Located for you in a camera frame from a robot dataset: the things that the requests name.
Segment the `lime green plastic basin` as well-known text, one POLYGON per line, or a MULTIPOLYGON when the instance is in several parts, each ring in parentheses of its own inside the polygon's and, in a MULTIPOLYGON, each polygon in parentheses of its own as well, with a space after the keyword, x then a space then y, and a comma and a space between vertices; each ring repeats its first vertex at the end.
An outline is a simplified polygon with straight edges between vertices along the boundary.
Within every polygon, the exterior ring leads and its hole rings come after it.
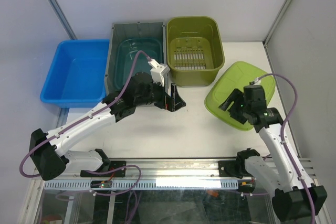
POLYGON ((262 69, 244 61, 232 64, 212 87, 205 98, 205 107, 215 117, 241 131, 249 131, 253 126, 248 122, 241 124, 230 117, 228 111, 223 111, 219 106, 228 98, 232 91, 237 88, 243 91, 244 86, 258 77, 265 75, 262 69))

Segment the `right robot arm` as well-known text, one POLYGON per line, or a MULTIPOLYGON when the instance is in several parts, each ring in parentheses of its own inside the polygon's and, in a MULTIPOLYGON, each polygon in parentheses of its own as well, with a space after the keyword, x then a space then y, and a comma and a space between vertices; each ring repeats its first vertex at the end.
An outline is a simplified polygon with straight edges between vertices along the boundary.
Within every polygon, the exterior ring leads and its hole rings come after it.
POLYGON ((276 169, 271 169, 255 150, 248 148, 236 155, 235 161, 224 166, 224 171, 234 177, 251 175, 256 178, 271 197, 277 218, 284 222, 310 217, 314 223, 327 192, 317 186, 295 155, 287 135, 285 122, 276 108, 269 108, 265 92, 260 85, 234 89, 219 106, 228 111, 239 123, 249 122, 266 144, 276 169))

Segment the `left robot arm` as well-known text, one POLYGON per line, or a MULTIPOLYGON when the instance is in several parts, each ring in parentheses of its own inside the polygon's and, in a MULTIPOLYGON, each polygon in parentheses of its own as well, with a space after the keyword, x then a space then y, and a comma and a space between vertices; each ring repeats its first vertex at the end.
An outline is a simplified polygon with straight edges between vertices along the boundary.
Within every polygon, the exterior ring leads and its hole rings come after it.
POLYGON ((73 151, 72 147, 94 131, 134 114, 139 106, 152 104, 170 112, 185 107, 176 84, 171 83, 170 90, 167 93, 149 74, 139 72, 121 90, 108 94, 77 120, 48 132, 33 131, 29 155, 39 175, 48 181, 63 172, 80 172, 84 177, 115 173, 120 167, 113 165, 102 149, 83 152, 73 151))

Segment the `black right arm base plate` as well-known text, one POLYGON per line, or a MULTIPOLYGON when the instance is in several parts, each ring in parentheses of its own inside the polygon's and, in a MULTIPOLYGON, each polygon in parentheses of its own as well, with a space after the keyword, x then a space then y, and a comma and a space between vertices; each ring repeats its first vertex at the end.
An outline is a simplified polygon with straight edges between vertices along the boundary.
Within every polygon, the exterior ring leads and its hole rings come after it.
POLYGON ((218 162, 219 177, 252 177, 252 174, 245 170, 245 159, 238 160, 221 160, 218 162))

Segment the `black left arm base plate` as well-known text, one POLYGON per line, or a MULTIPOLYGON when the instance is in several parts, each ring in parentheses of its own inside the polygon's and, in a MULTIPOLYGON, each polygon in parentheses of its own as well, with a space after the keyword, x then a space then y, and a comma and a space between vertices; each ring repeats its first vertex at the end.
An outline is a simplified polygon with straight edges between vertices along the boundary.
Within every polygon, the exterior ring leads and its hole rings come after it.
POLYGON ((124 178, 126 168, 118 170, 113 173, 107 173, 111 170, 123 167, 127 164, 126 161, 110 161, 109 164, 103 164, 100 168, 98 168, 95 173, 90 173, 86 170, 82 170, 80 172, 80 177, 111 177, 112 178, 124 178))

